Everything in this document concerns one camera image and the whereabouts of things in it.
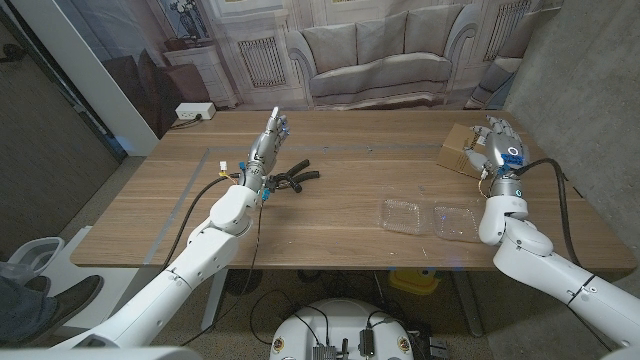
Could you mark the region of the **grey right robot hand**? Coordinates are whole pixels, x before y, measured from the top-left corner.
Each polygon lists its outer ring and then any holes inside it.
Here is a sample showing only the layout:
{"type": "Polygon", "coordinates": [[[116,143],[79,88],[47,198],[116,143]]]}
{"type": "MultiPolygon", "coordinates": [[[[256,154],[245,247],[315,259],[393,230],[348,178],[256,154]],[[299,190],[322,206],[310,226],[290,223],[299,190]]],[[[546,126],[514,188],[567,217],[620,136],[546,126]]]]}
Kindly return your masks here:
{"type": "Polygon", "coordinates": [[[471,166],[481,173],[478,189],[485,198],[496,195],[521,197],[520,176],[516,171],[529,164],[529,148],[507,120],[491,115],[486,119],[489,127],[471,127],[478,138],[485,140],[485,153],[469,147],[464,149],[471,166]]]}

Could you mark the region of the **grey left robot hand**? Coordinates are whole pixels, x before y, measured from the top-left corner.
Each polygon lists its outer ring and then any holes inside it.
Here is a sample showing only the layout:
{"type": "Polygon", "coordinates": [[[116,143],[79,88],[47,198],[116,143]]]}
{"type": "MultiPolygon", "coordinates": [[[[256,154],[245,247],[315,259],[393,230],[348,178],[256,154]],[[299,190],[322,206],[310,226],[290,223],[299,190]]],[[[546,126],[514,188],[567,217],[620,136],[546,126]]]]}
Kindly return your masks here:
{"type": "Polygon", "coordinates": [[[248,161],[240,177],[240,185],[254,192],[262,188],[266,176],[276,164],[279,149],[288,135],[287,117],[280,114],[278,107],[274,107],[265,130],[250,147],[248,161]]]}

